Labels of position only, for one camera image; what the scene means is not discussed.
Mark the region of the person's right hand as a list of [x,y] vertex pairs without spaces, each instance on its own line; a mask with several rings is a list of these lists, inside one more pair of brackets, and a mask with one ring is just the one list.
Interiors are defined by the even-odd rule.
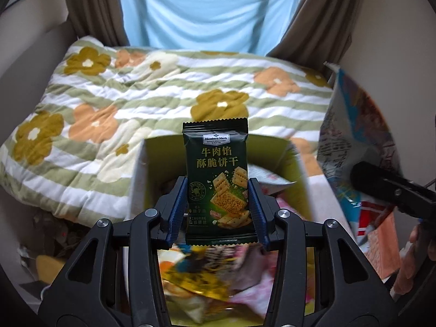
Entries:
[[[422,240],[421,236],[429,234],[429,231],[420,222],[410,233],[407,245],[404,247],[404,254],[401,256],[401,265],[398,270],[394,285],[390,290],[392,298],[398,298],[410,292],[414,283],[414,276],[417,274],[422,263],[419,255],[424,251],[423,244],[426,240]],[[431,261],[435,261],[435,239],[430,239],[424,251],[425,256]]]

